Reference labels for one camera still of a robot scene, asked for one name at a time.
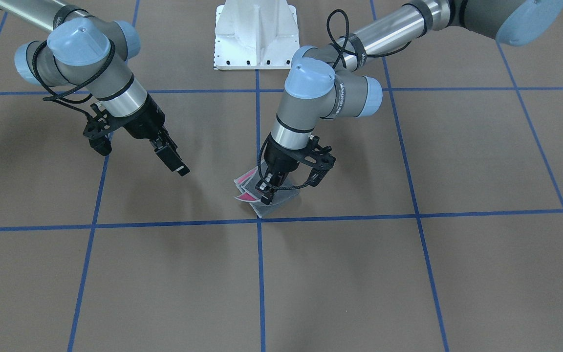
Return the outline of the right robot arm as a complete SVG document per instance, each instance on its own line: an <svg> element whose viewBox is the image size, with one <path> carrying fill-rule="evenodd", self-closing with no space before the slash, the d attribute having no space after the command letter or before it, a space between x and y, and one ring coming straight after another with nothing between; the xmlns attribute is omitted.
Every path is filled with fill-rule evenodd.
<svg viewBox="0 0 563 352"><path fill-rule="evenodd" d="M107 156L109 134L124 128L133 138L149 140L168 169L181 176L189 172L165 129L165 114L127 65L141 48L129 22L105 22L64 0L0 0L0 10L49 33L14 56L18 74L49 93L45 101L77 110L96 98L83 132L92 149ZM69 99L81 89L89 91L88 98Z"/></svg>

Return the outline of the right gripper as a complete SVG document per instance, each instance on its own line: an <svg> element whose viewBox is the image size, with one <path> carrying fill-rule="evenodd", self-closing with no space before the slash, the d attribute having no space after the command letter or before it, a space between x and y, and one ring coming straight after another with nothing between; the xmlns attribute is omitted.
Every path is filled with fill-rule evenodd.
<svg viewBox="0 0 563 352"><path fill-rule="evenodd" d="M130 117L123 127L133 138L150 140L154 153L171 172L177 172L180 176L190 173L177 152L176 143L167 134L164 126L166 116L152 96L148 95L142 107Z"/></svg>

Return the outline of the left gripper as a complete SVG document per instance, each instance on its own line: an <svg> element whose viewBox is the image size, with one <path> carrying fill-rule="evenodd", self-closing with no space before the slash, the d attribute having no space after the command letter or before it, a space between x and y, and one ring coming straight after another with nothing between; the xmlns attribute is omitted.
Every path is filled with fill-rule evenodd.
<svg viewBox="0 0 563 352"><path fill-rule="evenodd" d="M290 150L280 146L272 137L265 140L263 157L267 165L264 179L261 179L256 189L261 193L260 200L264 205L271 205L275 193L283 185L290 172L299 167L300 160L309 154L308 146L303 149Z"/></svg>

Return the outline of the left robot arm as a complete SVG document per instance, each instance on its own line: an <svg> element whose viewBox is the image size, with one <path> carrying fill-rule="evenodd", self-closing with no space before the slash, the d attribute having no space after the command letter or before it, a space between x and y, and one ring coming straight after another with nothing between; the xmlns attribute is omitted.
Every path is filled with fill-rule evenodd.
<svg viewBox="0 0 563 352"><path fill-rule="evenodd" d="M400 53L416 38L449 26L523 46L546 31L562 9L563 0L409 0L357 31L331 36L328 46L300 47L248 192L269 206L279 192L319 185L336 159L313 133L318 121L371 116L382 103L381 84L355 74L367 62Z"/></svg>

